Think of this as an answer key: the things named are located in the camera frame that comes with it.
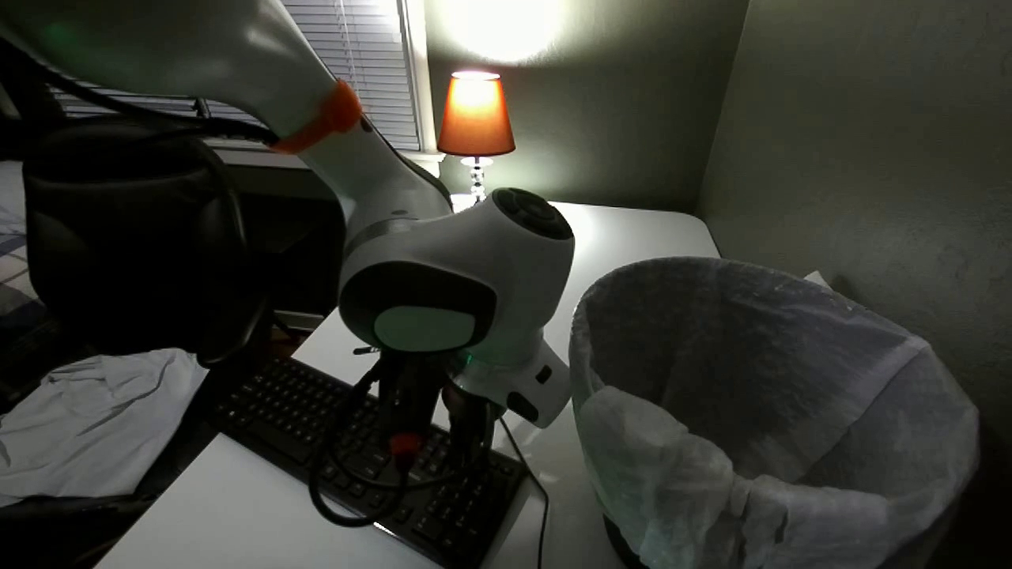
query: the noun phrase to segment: white desk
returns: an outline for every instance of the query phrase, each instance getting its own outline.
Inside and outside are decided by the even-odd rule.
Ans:
[[[651,257],[717,257],[704,224],[676,212],[559,206],[574,230],[574,263],[547,341],[570,360],[570,324],[590,280],[617,265]],[[351,355],[361,341],[332,314],[298,360],[356,380],[374,358]],[[566,409],[547,429],[510,413],[526,458],[549,493],[547,569],[621,567],[581,466]],[[538,567],[539,501],[520,487],[484,567]],[[336,528],[316,514],[308,487],[228,436],[218,436],[165,496],[102,560],[103,569],[319,569],[319,567],[434,567],[374,528]]]

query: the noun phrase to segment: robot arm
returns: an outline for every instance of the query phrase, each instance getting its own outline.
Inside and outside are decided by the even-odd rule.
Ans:
[[[566,368],[539,339],[573,263],[562,215],[519,189],[453,215],[371,129],[281,0],[0,0],[0,34],[75,78],[250,111],[354,203],[341,265],[351,333],[393,355],[449,355],[459,389],[530,424],[566,404]]]

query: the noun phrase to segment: orange lampshade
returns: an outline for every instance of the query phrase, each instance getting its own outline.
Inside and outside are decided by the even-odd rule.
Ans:
[[[507,108],[507,88],[498,74],[460,71],[453,74],[445,106],[440,152],[445,156],[507,156],[511,152],[511,126]]]

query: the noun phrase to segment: wastebasket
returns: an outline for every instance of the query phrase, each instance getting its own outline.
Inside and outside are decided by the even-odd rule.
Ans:
[[[932,349],[795,274],[617,268],[570,351],[604,519],[651,569],[883,567],[976,468],[976,412]]]

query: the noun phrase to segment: black keyboard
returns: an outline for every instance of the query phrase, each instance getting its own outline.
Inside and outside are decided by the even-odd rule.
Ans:
[[[218,422],[228,436],[256,456],[309,480],[309,462],[349,396],[351,386],[292,358],[272,358],[221,397]],[[341,456],[341,468],[329,466],[322,478],[322,493],[361,514],[382,509],[397,487],[397,472],[375,436],[375,412],[379,403],[365,397],[344,422],[332,445]],[[481,468],[459,468],[449,451],[449,434],[429,427],[401,505],[382,514],[375,528],[440,567],[481,567],[520,478],[520,466],[498,451],[488,451]]]

